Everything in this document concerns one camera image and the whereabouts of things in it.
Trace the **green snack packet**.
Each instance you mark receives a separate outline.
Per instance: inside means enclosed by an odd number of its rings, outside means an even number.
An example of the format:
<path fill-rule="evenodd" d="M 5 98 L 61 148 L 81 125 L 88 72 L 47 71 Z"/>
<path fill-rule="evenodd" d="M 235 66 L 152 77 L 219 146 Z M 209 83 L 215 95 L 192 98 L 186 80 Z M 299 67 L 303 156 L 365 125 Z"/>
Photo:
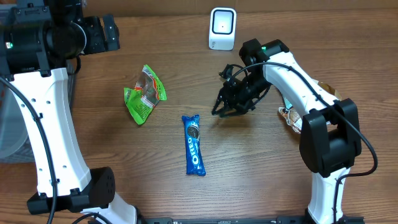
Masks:
<path fill-rule="evenodd" d="M 155 71 L 144 65 L 134 88 L 124 88 L 124 102 L 134 121 L 143 125 L 160 101 L 166 101 L 165 87 Z"/>

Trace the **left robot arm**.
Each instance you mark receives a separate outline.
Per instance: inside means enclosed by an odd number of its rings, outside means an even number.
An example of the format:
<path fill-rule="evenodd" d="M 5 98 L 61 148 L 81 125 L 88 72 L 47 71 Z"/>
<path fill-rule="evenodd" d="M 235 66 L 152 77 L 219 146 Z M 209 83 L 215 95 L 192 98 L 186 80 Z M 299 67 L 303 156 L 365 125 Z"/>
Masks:
<path fill-rule="evenodd" d="M 118 50 L 112 15 L 86 17 L 81 1 L 18 0 L 1 26 L 1 81 L 14 94 L 34 153 L 33 215 L 80 213 L 100 223 L 137 223 L 115 190 L 109 167 L 90 169 L 79 148 L 68 99 L 67 63 Z"/>

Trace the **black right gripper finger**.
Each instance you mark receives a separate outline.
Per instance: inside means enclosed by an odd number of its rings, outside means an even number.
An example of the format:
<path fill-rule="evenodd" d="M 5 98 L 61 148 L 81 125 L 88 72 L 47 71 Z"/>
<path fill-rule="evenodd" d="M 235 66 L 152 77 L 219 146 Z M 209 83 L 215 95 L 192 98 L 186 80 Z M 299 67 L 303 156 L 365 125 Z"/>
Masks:
<path fill-rule="evenodd" d="M 217 98 L 215 105 L 211 111 L 211 114 L 223 116 L 226 110 L 227 110 L 227 106 L 225 105 L 224 100 L 222 100 L 221 98 Z"/>
<path fill-rule="evenodd" d="M 241 116 L 246 114 L 245 110 L 236 109 L 236 108 L 222 108 L 220 109 L 219 117 L 220 118 L 227 118 L 232 116 Z"/>

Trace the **light teal snack packet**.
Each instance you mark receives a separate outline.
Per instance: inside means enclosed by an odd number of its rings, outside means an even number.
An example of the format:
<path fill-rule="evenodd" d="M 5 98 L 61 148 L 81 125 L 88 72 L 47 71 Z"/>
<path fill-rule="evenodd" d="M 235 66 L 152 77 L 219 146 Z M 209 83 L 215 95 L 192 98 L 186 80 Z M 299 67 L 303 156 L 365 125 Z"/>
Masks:
<path fill-rule="evenodd" d="M 283 100 L 284 100 L 284 104 L 285 104 L 285 107 L 289 110 L 289 109 L 291 109 L 293 106 L 292 106 L 292 104 L 291 104 L 291 102 L 286 98 L 286 97 L 283 97 Z"/>

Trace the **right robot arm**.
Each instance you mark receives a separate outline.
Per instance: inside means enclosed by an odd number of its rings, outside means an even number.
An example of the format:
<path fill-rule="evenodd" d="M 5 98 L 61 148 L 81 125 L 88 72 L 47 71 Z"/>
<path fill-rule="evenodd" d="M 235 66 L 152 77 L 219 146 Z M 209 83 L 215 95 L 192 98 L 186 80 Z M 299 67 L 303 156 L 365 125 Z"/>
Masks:
<path fill-rule="evenodd" d="M 244 66 L 233 72 L 228 64 L 212 114 L 244 115 L 254 110 L 271 86 L 287 98 L 302 121 L 299 151 L 312 173 L 312 196 L 304 223 L 363 223 L 342 211 L 345 179 L 361 154 L 358 109 L 324 90 L 295 61 L 279 39 L 264 45 L 257 39 L 243 43 L 239 57 Z"/>

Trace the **blue Oreo cookie pack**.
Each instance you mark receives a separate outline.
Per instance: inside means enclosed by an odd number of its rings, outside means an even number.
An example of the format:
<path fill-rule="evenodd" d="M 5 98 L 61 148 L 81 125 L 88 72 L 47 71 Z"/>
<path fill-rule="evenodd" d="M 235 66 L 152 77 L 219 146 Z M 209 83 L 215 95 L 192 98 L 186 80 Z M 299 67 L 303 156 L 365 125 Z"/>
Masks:
<path fill-rule="evenodd" d="M 206 170 L 200 151 L 200 116 L 182 116 L 186 149 L 186 174 L 206 176 Z"/>

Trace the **brown paper bread bag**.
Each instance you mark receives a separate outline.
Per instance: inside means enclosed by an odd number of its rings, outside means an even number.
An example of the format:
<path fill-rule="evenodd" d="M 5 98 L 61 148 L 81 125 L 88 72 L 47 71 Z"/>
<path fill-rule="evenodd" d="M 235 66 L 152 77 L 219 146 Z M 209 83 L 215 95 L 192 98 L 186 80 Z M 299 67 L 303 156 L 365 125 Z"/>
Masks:
<path fill-rule="evenodd" d="M 335 96 L 338 100 L 342 100 L 340 93 L 329 84 L 315 79 L 313 79 L 313 81 L 322 87 L 326 92 Z M 285 119 L 287 125 L 290 126 L 295 133 L 300 134 L 302 130 L 302 119 L 295 108 L 292 107 L 288 110 L 286 107 L 279 107 L 278 111 L 281 117 Z"/>

